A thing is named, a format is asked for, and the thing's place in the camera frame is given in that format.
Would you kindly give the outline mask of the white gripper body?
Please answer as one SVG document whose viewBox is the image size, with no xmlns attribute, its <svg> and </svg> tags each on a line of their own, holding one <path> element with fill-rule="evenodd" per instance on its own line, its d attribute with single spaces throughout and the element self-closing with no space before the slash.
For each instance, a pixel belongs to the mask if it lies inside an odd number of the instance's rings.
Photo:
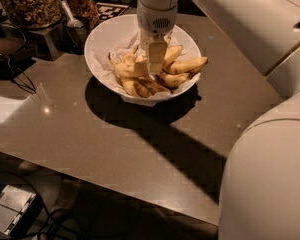
<svg viewBox="0 0 300 240">
<path fill-rule="evenodd" d="M 140 29 L 140 46 L 147 50 L 151 43 L 164 43 L 165 36 L 175 25 L 177 6 L 154 8 L 144 1 L 137 2 L 137 20 Z"/>
</svg>

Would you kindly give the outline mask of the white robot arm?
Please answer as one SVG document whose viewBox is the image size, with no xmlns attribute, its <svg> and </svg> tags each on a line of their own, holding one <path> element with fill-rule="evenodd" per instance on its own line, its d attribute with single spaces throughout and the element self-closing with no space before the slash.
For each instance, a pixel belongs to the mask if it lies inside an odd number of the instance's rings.
<svg viewBox="0 0 300 240">
<path fill-rule="evenodd" d="M 300 0 L 192 0 L 283 102 L 255 120 L 228 155 L 219 240 L 300 240 Z M 177 0 L 138 0 L 144 35 L 171 30 Z"/>
</svg>

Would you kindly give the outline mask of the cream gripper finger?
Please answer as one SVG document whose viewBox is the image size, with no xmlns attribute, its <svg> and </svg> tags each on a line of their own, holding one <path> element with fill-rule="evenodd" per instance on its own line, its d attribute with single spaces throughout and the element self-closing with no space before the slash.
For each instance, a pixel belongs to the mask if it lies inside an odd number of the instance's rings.
<svg viewBox="0 0 300 240">
<path fill-rule="evenodd" d="M 155 74 L 161 70 L 166 50 L 167 43 L 165 41 L 151 42 L 147 45 L 147 66 L 150 73 Z"/>
</svg>

